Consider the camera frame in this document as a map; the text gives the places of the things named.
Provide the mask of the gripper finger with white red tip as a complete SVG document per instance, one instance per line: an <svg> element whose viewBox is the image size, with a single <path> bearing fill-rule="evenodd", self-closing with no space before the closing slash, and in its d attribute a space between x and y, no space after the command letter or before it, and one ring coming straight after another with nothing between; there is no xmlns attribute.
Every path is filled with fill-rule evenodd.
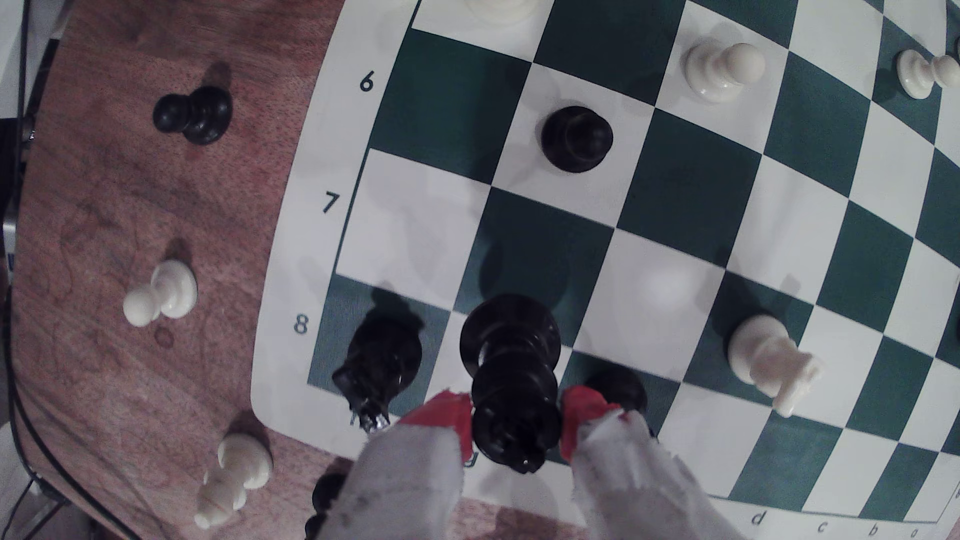
<svg viewBox="0 0 960 540"><path fill-rule="evenodd" d="M371 436L318 539L444 539L473 455L470 394L439 392Z"/></svg>
<svg viewBox="0 0 960 540"><path fill-rule="evenodd" d="M561 397L559 451L592 539L743 539L642 413L585 385Z"/></svg>

